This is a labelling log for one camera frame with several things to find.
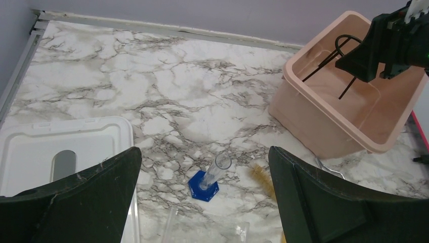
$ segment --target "white robot part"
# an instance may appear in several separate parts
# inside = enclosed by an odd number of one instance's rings
[[[407,14],[405,15],[405,23],[409,23],[411,18],[418,19],[420,13],[427,14],[429,12],[429,0],[412,0]]]

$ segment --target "marble countertop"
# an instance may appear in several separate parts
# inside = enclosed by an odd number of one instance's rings
[[[268,114],[293,54],[255,47],[51,21],[4,127],[110,115],[128,119],[143,162],[137,184],[142,242],[160,242],[172,206],[250,223],[249,242],[279,242],[277,205],[249,176],[281,146],[314,155]],[[347,180],[388,193],[429,197],[429,169],[415,164],[405,127],[385,154],[325,160]],[[188,180],[229,150],[233,165],[211,202]]]

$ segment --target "yellow brush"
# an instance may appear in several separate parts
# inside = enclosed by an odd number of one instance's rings
[[[277,202],[276,193],[274,191],[273,181],[270,178],[270,175],[259,165],[254,165],[250,171],[250,175],[258,181],[267,194]],[[282,243],[286,243],[286,238],[284,237],[284,233],[282,232]]]

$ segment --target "glass cylinder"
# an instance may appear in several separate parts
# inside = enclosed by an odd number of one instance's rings
[[[221,154],[218,154],[199,184],[201,190],[209,189],[225,174],[231,164],[232,161],[228,155],[228,151],[225,150]]]

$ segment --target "red edge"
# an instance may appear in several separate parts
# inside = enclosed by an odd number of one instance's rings
[[[421,134],[421,137],[422,137],[422,139],[423,139],[424,144],[426,145],[426,148],[429,150],[429,143],[427,142],[426,136],[424,135],[423,129],[421,128],[420,123],[418,122],[418,119],[417,119],[417,117],[416,117],[416,115],[415,115],[414,111],[412,111],[412,112],[411,112],[411,115],[413,116],[413,119],[414,119],[414,121],[416,122],[416,125],[417,125],[417,128],[418,128],[418,131],[419,131],[419,132],[420,132],[420,134]]]

